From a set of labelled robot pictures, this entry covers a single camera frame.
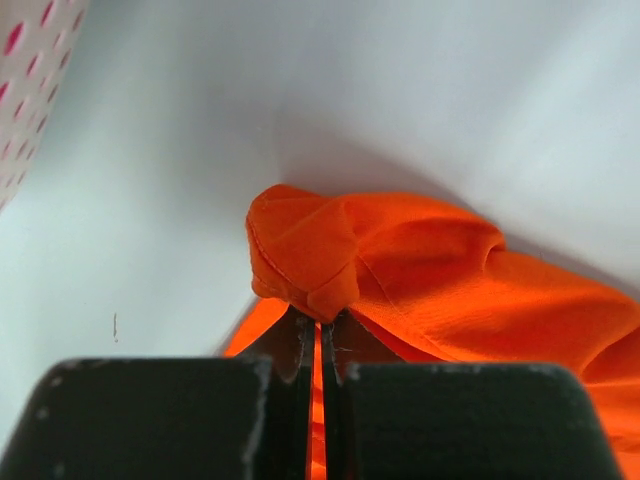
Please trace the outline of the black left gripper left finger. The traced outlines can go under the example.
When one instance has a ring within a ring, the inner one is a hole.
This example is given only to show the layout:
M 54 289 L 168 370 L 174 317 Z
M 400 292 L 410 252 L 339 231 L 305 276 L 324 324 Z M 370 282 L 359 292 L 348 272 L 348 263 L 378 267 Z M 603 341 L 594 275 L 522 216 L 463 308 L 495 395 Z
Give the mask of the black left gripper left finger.
M 286 384 L 293 384 L 301 370 L 310 375 L 313 363 L 314 321 L 293 306 L 288 306 L 277 321 L 238 356 L 270 359 L 274 371 Z

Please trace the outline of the orange t shirt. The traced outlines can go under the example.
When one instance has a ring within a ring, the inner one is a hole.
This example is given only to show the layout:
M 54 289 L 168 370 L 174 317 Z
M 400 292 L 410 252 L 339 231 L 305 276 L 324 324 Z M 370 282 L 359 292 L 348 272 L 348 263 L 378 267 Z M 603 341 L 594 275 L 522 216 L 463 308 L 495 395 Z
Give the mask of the orange t shirt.
M 275 185 L 246 216 L 255 308 L 234 356 L 294 307 L 350 312 L 410 362 L 552 362 L 595 403 L 628 479 L 639 475 L 639 304 L 510 250 L 490 222 L 407 193 L 322 196 Z

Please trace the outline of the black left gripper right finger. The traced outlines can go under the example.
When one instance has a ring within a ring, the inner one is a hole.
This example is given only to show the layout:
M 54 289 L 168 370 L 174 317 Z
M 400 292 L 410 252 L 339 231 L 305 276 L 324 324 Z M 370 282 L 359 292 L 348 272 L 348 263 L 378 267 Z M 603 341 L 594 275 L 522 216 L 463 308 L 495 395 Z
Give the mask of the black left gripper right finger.
M 342 310 L 334 321 L 322 326 L 323 364 L 326 374 L 338 385 L 346 377 L 350 364 L 402 363 L 403 360 L 374 336 L 348 310 Z

